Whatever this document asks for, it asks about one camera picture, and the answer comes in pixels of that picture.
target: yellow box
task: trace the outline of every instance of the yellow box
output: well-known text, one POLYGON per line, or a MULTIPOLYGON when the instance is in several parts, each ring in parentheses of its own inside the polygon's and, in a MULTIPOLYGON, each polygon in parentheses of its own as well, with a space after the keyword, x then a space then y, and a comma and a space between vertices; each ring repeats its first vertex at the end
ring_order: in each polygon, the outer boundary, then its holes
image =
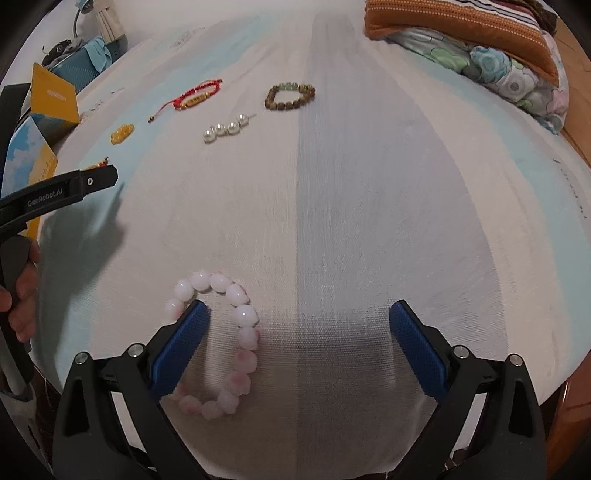
POLYGON ((74 86, 38 63, 33 64, 31 117, 49 145, 80 122, 74 86))

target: white pearl bead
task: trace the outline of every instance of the white pearl bead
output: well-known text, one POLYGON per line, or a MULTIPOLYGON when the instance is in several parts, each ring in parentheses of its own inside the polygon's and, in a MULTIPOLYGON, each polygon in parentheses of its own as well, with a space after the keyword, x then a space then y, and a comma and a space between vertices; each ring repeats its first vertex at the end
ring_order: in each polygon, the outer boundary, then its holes
POLYGON ((214 273, 209 278, 209 284, 218 293, 226 293, 226 289, 233 284, 233 281, 221 273, 214 273))
POLYGON ((209 290, 209 277, 211 276, 207 270, 199 270, 191 277, 191 285, 197 291, 209 290))
POLYGON ((246 115, 238 115, 238 125, 245 127, 248 125, 250 119, 246 115))
POLYGON ((230 285, 226 289, 226 298, 235 307, 238 307, 239 305, 244 305, 245 303, 248 303, 250 301, 248 295, 246 295, 246 292, 244 291, 244 288, 242 288, 237 283, 230 285))
POLYGON ((237 122, 230 122, 228 125, 228 133, 230 135, 236 135, 240 131, 240 124, 237 122))
POLYGON ((244 350, 256 350, 258 339, 259 334, 253 327, 243 327, 238 330, 238 345, 244 350))
POLYGON ((251 378, 240 372, 232 372, 226 377, 224 386, 231 394, 248 395, 251 392, 251 378))
POLYGON ((234 368, 237 372, 251 374, 256 371, 257 366, 258 358, 254 352, 250 350, 238 350, 234 354, 234 368))
POLYGON ((205 143, 211 143, 211 142, 215 141, 216 138, 217 138, 217 134, 215 133, 215 130, 213 128, 208 128, 203 133, 203 141, 205 143))
POLYGON ((166 312, 168 320, 176 322, 184 311, 184 303, 179 299, 167 300, 164 305, 164 311, 166 312))
POLYGON ((195 291, 193 290, 191 282, 186 278, 181 278, 181 280, 178 281, 177 286, 174 288, 174 296, 180 301, 191 300, 194 293, 195 291))
POLYGON ((201 402, 191 395, 181 398, 178 407, 185 415, 199 415, 202 409, 201 402))
POLYGON ((223 415, 223 410, 215 400, 210 400, 201 406, 201 415, 206 420, 218 419, 223 415))
POLYGON ((224 127, 222 124, 217 124, 214 128, 213 131, 215 132, 215 134, 218 137, 223 137, 224 135, 226 135, 226 127, 224 127))
POLYGON ((220 393, 217 396, 217 404, 220 405, 220 408, 229 415, 236 413, 236 408, 238 408, 239 403, 240 398, 224 388, 220 390, 220 393))
POLYGON ((232 314, 239 327, 254 327, 258 322, 258 315, 252 305, 239 305, 232 314))

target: blue gripper pad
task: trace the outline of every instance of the blue gripper pad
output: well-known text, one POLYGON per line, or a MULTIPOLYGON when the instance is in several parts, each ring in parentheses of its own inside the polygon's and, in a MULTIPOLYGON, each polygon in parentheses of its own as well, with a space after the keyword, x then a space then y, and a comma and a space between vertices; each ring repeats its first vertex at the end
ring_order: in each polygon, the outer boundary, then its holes
POLYGON ((448 392, 445 365, 400 302, 390 307, 389 318, 390 331, 402 348, 423 392, 440 403, 448 392))
POLYGON ((193 310, 179 319, 180 324, 152 363, 150 391, 158 401, 170 395, 201 343, 209 327, 209 310, 197 302, 193 310))

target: light blue stripe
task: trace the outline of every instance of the light blue stripe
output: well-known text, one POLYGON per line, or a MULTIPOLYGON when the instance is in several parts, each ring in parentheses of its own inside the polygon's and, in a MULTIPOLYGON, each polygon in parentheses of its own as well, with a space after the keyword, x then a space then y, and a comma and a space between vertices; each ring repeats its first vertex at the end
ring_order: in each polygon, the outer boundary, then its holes
MULTIPOLYGON (((50 381, 56 382, 59 379, 59 384, 63 384, 73 355, 86 348, 90 342, 96 302, 100 301, 95 298, 99 272, 113 253, 105 253, 105 250, 109 249, 109 242, 114 243, 113 249, 118 248, 114 238, 119 235, 115 216, 120 190, 131 181, 166 123, 161 121, 148 124, 148 117, 162 104, 162 98, 174 97, 204 79, 217 78, 259 41, 276 20, 275 15, 250 19, 206 54, 197 55, 187 66, 172 71, 165 81, 147 91, 141 101, 113 119, 110 127, 102 132, 80 161, 80 167, 85 167, 108 155, 117 166, 119 181, 114 188, 95 193, 79 204, 56 212, 54 218, 50 219, 53 223, 49 222, 49 228, 43 232, 48 239, 47 242, 43 241, 43 245, 50 252, 43 265, 40 288, 41 328, 36 342, 36 354, 50 381), (113 146, 111 132, 122 124, 134 124, 135 131, 130 139, 113 146), (69 251, 57 252, 64 248, 69 248, 69 251), (63 271, 64 266, 58 265, 60 257, 63 263, 64 256, 71 265, 70 276, 78 275, 80 285, 74 287, 64 283, 56 287, 52 284, 63 278, 63 274, 68 274, 63 271), (63 322, 64 325, 52 325, 52 322, 63 322)), ((168 187, 163 185, 164 194, 168 187)))
MULTIPOLYGON (((491 128, 500 136, 515 165, 530 184, 545 217, 558 280, 570 316, 570 369, 575 369, 591 347, 591 245, 581 223, 589 220, 582 218, 568 182, 564 181, 552 156, 542 146, 531 142, 524 132, 517 117, 521 113, 515 107, 504 104, 502 99, 492 97, 483 87, 455 72, 418 55, 413 57, 421 70, 449 85, 458 97, 466 99, 490 120, 491 128), (515 115, 507 109, 515 109, 515 115)), ((589 178, 579 178, 578 181, 589 182, 589 178)), ((541 283, 545 279, 532 281, 541 283)), ((531 314, 535 316, 535 306, 532 306, 531 314)))

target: orange pillow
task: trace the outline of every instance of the orange pillow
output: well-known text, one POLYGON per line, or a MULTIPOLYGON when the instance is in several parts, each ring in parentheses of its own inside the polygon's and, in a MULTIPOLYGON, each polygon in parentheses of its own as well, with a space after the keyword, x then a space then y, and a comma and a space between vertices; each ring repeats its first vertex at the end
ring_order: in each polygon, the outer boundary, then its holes
POLYGON ((365 34, 381 40, 408 27, 431 28, 503 50, 553 85, 558 70, 533 15, 491 0, 366 0, 365 34))

